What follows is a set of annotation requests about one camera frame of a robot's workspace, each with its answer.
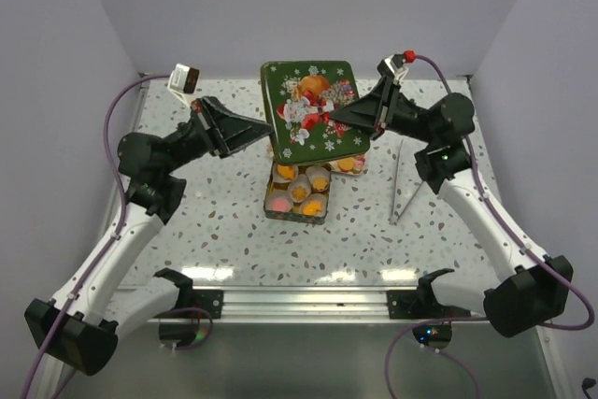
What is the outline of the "orange fish cookie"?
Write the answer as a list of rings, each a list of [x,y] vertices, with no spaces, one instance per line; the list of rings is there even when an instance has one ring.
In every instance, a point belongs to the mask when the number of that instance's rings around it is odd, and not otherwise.
[[[295,170],[292,166],[278,164],[277,173],[284,179],[295,178]]]

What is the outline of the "gold tin lid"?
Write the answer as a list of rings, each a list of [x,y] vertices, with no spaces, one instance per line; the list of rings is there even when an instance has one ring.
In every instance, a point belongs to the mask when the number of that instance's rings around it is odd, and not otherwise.
[[[264,115],[280,164],[327,163],[368,152],[368,137],[333,120],[359,97],[347,61],[272,61],[260,68]]]

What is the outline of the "cookie tin box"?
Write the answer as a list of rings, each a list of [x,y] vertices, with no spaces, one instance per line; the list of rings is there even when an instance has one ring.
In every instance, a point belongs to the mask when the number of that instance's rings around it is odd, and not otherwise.
[[[263,201],[266,218],[322,225],[328,215],[332,169],[328,164],[273,162]]]

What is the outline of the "pink macaron cookie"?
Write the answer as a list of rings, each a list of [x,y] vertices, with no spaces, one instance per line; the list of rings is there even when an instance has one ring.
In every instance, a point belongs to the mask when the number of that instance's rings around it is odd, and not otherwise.
[[[292,203],[287,198],[277,197],[271,201],[270,208],[276,212],[288,212],[292,208]]]

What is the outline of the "brown crumbly cookie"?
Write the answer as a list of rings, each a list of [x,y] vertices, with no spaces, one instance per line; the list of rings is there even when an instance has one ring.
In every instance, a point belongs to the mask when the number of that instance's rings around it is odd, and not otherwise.
[[[295,199],[303,200],[307,196],[307,191],[303,186],[298,186],[293,189],[292,196]]]

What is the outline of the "orange leaf cookie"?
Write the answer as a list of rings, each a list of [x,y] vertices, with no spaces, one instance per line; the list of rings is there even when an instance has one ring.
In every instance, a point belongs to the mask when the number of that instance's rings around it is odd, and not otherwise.
[[[303,214],[307,216],[315,216],[322,211],[322,205],[320,201],[309,201],[305,203],[303,207]]]

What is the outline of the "metal tongs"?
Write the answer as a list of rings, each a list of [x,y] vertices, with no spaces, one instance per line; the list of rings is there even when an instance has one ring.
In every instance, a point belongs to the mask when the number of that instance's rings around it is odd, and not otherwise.
[[[415,154],[423,147],[424,145],[420,142],[406,137],[399,146],[390,217],[392,225],[398,223],[420,188],[421,180],[416,167]]]

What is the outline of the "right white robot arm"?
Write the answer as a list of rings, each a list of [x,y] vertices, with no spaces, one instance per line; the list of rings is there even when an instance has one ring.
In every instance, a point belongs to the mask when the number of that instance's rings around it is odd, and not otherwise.
[[[433,318],[458,307],[485,316],[500,335],[512,337],[564,312],[573,267],[563,256],[549,256],[496,201],[463,143],[475,129],[474,115],[472,101],[460,93],[419,107],[383,77],[370,93],[330,117],[370,139],[395,132],[425,143],[415,154],[421,180],[473,234],[498,283],[473,287],[457,280],[451,268],[436,270],[418,281],[418,310]]]

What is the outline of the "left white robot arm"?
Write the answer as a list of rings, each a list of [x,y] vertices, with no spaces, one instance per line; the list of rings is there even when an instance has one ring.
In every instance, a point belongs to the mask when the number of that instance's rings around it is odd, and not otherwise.
[[[124,326],[108,318],[108,303],[183,198],[187,182],[173,172],[207,154],[227,158],[272,132],[272,125],[235,114],[217,98],[205,96],[191,102],[190,118],[169,135],[125,135],[117,147],[117,172],[130,183],[121,214],[51,299],[35,299],[25,309],[38,349],[86,376],[101,371]]]

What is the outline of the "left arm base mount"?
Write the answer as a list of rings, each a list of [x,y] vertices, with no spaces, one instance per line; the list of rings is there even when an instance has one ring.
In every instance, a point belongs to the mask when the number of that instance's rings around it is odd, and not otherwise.
[[[212,319],[220,319],[224,305],[223,290],[195,289],[193,280],[186,275],[170,268],[163,268],[157,271],[155,278],[168,281],[178,289],[176,302],[167,311],[176,310],[179,316],[183,316],[183,309],[201,308],[207,312]]]

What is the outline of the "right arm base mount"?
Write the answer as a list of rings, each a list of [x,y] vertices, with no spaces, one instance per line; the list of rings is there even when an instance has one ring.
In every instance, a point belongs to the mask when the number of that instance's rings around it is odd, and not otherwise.
[[[457,306],[441,305],[433,293],[432,285],[454,269],[443,268],[418,279],[415,289],[386,291],[387,309],[391,320],[418,320],[438,318],[468,318],[471,312]]]

